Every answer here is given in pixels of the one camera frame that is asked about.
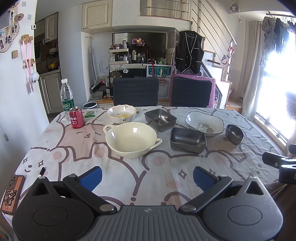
green snack packet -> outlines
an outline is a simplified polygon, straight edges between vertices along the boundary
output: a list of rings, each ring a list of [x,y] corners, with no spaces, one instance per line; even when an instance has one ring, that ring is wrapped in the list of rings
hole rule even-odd
[[[84,118],[90,118],[95,116],[96,116],[96,111],[86,111],[83,113]]]

white ceramic bowl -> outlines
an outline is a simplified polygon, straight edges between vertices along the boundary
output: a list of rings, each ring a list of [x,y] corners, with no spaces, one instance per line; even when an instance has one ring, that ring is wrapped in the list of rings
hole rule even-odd
[[[116,124],[132,122],[136,113],[137,109],[127,104],[113,106],[107,111],[109,119]]]
[[[221,118],[199,111],[190,112],[185,122],[190,129],[201,131],[207,137],[214,137],[224,132],[224,122]]]
[[[105,125],[103,128],[106,141],[111,150],[126,158],[137,158],[145,155],[151,149],[162,143],[156,132],[150,126],[130,122],[122,125]]]

sunlight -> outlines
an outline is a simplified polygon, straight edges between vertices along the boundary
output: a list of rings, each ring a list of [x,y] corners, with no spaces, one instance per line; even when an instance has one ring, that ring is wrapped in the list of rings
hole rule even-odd
[[[295,121],[291,120],[286,110],[287,91],[296,94],[296,59],[295,34],[289,33],[285,52],[273,52],[269,56],[259,95],[257,113],[269,120],[287,139],[293,133]]]

black vest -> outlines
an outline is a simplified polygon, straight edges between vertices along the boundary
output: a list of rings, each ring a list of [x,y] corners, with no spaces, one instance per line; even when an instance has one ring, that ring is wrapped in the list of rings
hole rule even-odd
[[[180,41],[176,47],[176,68],[181,73],[190,70],[193,74],[200,71],[204,51],[201,48],[202,36],[194,31],[180,32]]]

cartoon bear print tablecloth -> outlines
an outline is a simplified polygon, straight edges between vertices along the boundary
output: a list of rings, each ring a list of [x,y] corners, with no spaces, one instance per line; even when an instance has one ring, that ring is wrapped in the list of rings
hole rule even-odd
[[[73,129],[71,123],[59,114],[47,127],[37,143],[28,151],[16,170],[26,177],[20,198],[27,193],[42,167],[50,181],[60,181],[75,173],[81,175],[100,166],[102,181],[93,193],[109,201],[118,209],[120,205],[175,205],[182,204],[202,193],[193,179],[196,166],[216,176],[225,174],[233,180],[246,180],[258,176],[264,183],[277,181],[278,170],[262,162],[265,151],[277,153],[272,144],[242,115],[232,110],[190,107],[137,107],[134,122],[147,123],[146,111],[163,108],[177,117],[175,127],[188,128],[185,118],[191,111],[218,116],[224,126],[239,126],[245,138],[238,146],[232,144],[225,132],[207,137],[207,147],[197,155],[174,151],[170,147],[171,129],[158,132],[161,145],[135,159],[118,156],[108,147],[104,125],[112,124],[107,109],[96,109],[95,118],[86,118],[85,126]],[[11,224],[12,216],[5,215]]]

